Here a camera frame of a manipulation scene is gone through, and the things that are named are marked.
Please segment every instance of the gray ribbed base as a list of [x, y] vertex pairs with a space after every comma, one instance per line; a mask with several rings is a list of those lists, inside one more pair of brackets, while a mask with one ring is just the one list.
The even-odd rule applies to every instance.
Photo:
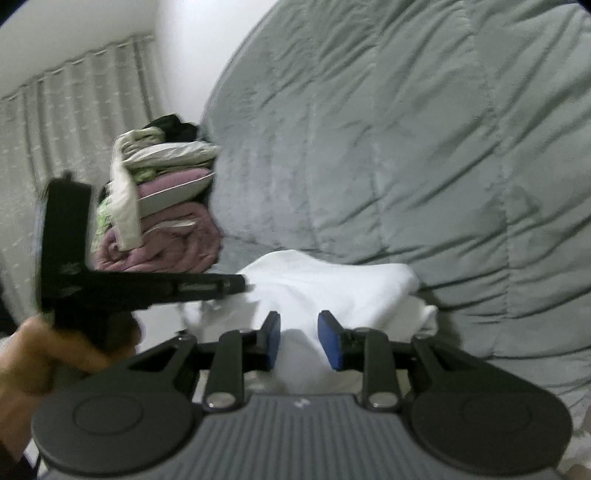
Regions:
[[[300, 398], [256, 394], [240, 411], [206, 417], [189, 444], [166, 463], [125, 478], [484, 479], [432, 458], [409, 437], [396, 415], [370, 413], [360, 408], [352, 395]], [[517, 478], [559, 480], [561, 476], [548, 470], [514, 479]], [[76, 477], [50, 472], [45, 479]]]

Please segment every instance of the round black disc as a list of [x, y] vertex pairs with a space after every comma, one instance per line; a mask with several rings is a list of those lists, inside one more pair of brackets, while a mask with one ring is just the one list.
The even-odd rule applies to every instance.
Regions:
[[169, 457], [193, 430], [191, 403], [179, 393], [58, 392], [33, 419], [44, 459], [81, 476], [139, 472]]
[[411, 424], [435, 457], [480, 475], [525, 475], [556, 466], [570, 440], [562, 403], [546, 393], [419, 395]]

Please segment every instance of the gray comforter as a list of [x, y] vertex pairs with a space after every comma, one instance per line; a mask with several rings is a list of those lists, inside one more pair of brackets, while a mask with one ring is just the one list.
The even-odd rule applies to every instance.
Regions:
[[[591, 397], [591, 18], [563, 0], [283, 0], [204, 126], [218, 269], [404, 262], [441, 334]], [[585, 432], [578, 432], [584, 444]]]

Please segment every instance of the curtain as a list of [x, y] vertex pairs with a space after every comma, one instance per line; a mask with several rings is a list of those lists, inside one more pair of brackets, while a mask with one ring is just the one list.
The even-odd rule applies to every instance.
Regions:
[[33, 229], [46, 182], [71, 170], [100, 189], [115, 138], [162, 115], [152, 48], [150, 36], [110, 44], [0, 100], [0, 269], [20, 319], [35, 312]]

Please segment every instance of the folded laundry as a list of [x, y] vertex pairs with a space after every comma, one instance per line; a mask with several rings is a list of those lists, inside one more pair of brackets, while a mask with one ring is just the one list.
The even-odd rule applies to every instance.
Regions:
[[413, 297], [419, 281], [404, 264], [337, 265], [295, 250], [273, 252], [246, 268], [250, 288], [221, 301], [183, 306], [187, 326], [202, 342], [227, 331], [260, 328], [270, 310], [281, 314], [281, 344], [271, 374], [246, 377], [250, 391], [357, 393], [358, 372], [334, 372], [317, 334], [318, 313], [330, 310], [345, 328], [383, 330], [408, 342], [435, 333], [437, 309]]
[[[162, 199], [153, 198], [159, 192], [163, 192], [168, 189], [175, 188], [184, 184], [194, 183], [197, 180], [203, 179], [201, 186], [194, 185], [187, 192], [178, 192], [176, 195], [166, 195]], [[147, 216], [150, 213], [155, 213], [158, 210], [163, 210], [175, 203], [186, 202], [193, 199], [197, 194], [205, 190], [212, 181], [212, 173], [207, 168], [187, 168], [187, 167], [172, 167], [162, 172], [162, 175], [158, 176], [154, 180], [147, 181], [137, 187], [138, 195], [138, 215], [140, 217]], [[99, 248], [100, 242], [105, 236], [106, 231], [113, 227], [113, 219], [111, 217], [111, 201], [108, 196], [108, 185], [105, 186], [104, 195], [99, 199], [100, 203], [96, 209], [96, 232], [92, 242], [92, 252], [96, 252]], [[142, 205], [142, 199], [150, 198], [149, 205]]]
[[193, 142], [200, 137], [198, 125], [183, 123], [176, 114], [161, 116], [144, 128], [149, 127], [161, 129], [166, 137], [165, 142]]
[[[161, 225], [171, 221], [184, 223]], [[149, 215], [141, 229], [143, 245], [121, 251], [110, 228], [99, 245], [97, 270], [201, 273], [217, 260], [222, 236], [200, 203], [179, 203]]]
[[125, 157], [122, 164], [132, 173], [145, 167], [207, 167], [219, 151], [220, 147], [217, 145], [200, 141], [162, 143], [143, 148], [134, 155]]
[[186, 165], [180, 165], [178, 167], [164, 167], [164, 168], [157, 168], [157, 167], [145, 167], [140, 168], [138, 170], [134, 170], [132, 173], [132, 177], [134, 178], [134, 182], [137, 185], [141, 185], [147, 181], [154, 180], [162, 175], [166, 175], [168, 173], [174, 173], [176, 171], [185, 171], [191, 169], [192, 167], [188, 167]]
[[131, 130], [118, 137], [113, 145], [108, 208], [121, 250], [142, 245], [138, 192], [132, 171], [144, 167], [204, 167], [218, 152], [215, 145], [197, 141], [145, 146], [149, 137], [163, 139], [164, 134], [157, 127]]

